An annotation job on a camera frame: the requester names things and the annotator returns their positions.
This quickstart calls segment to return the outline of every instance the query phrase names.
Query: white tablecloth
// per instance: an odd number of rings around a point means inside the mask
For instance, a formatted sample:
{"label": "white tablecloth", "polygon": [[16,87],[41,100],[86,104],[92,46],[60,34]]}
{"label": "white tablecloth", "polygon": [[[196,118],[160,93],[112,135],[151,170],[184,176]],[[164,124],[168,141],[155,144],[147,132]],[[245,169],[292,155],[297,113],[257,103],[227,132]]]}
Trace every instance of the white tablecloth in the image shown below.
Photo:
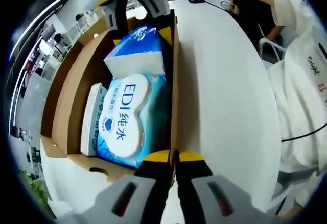
{"label": "white tablecloth", "polygon": [[[220,0],[209,0],[219,5]],[[171,1],[178,19],[180,148],[201,153],[214,174],[247,191],[266,211],[278,175],[279,123],[274,94],[257,52],[238,24],[207,3]],[[127,15],[144,16],[138,8]],[[69,159],[41,150],[52,198],[81,213],[110,184]],[[163,223],[180,223],[177,191],[171,190]],[[171,222],[173,216],[179,216]]]}

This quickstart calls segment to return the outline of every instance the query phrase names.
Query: computer mouse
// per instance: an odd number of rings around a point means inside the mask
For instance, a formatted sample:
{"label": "computer mouse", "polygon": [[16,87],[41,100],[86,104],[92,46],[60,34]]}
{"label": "computer mouse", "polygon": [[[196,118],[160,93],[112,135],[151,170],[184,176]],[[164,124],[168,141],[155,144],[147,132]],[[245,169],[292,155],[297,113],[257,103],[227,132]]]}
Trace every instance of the computer mouse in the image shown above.
{"label": "computer mouse", "polygon": [[204,3],[205,0],[189,0],[190,3],[196,4],[196,3]]}

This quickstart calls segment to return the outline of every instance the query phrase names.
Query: desk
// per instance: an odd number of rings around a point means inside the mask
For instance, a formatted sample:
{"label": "desk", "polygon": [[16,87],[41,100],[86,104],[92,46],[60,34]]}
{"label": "desk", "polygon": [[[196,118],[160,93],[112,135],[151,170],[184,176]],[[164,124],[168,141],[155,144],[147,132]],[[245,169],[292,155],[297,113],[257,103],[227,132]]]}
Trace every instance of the desk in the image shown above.
{"label": "desk", "polygon": [[[171,1],[170,7],[178,18],[180,40],[179,147],[200,152],[214,174],[225,175],[266,211],[277,180],[281,136],[261,59],[225,11],[188,1]],[[127,15],[142,18],[144,12],[137,8]],[[68,158],[48,158],[43,150],[41,157],[52,198],[56,195],[78,213],[110,185],[105,176],[87,172]],[[56,175],[67,182],[58,182]],[[178,209],[179,202],[170,201],[167,208]]]}

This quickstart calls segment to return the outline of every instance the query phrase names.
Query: black cable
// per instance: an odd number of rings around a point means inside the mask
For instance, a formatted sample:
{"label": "black cable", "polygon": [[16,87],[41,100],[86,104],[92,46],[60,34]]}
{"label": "black cable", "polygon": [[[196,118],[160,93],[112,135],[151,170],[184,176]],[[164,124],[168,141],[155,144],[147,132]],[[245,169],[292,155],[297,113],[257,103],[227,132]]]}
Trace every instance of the black cable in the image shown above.
{"label": "black cable", "polygon": [[307,136],[311,136],[311,135],[317,133],[318,131],[322,130],[326,126],[327,126],[327,123],[325,123],[322,127],[316,129],[315,131],[312,131],[312,132],[307,133],[307,134],[302,135],[302,136],[297,136],[297,137],[293,137],[293,138],[290,138],[290,139],[284,139],[284,140],[282,140],[282,142],[285,142],[285,141],[294,141],[294,140],[301,139],[301,138],[304,138],[304,137],[307,137]]}
{"label": "black cable", "polygon": [[283,207],[283,205],[285,203],[285,200],[286,200],[286,197],[281,201],[281,204],[279,205],[275,215],[278,215],[280,213],[280,211],[281,211],[281,209],[282,209],[282,207]]}
{"label": "black cable", "polygon": [[210,3],[210,2],[208,2],[208,1],[206,1],[206,0],[204,0],[206,3],[208,3],[209,5],[212,5],[212,6],[214,6],[214,7],[217,7],[217,8],[219,8],[219,9],[221,9],[221,10],[223,10],[223,11],[226,11],[224,8],[221,8],[221,7],[219,7],[219,6],[216,6],[215,4],[213,4],[213,3]]}

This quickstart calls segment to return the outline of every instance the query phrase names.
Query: heart logo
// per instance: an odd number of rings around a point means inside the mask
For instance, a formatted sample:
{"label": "heart logo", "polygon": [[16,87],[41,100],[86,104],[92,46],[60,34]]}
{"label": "heart logo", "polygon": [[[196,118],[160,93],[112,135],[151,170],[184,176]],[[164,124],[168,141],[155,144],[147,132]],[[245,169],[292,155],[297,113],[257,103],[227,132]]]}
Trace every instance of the heart logo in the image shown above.
{"label": "heart logo", "polygon": [[112,125],[112,119],[110,118],[105,122],[105,127],[107,131],[111,131],[111,125]]}

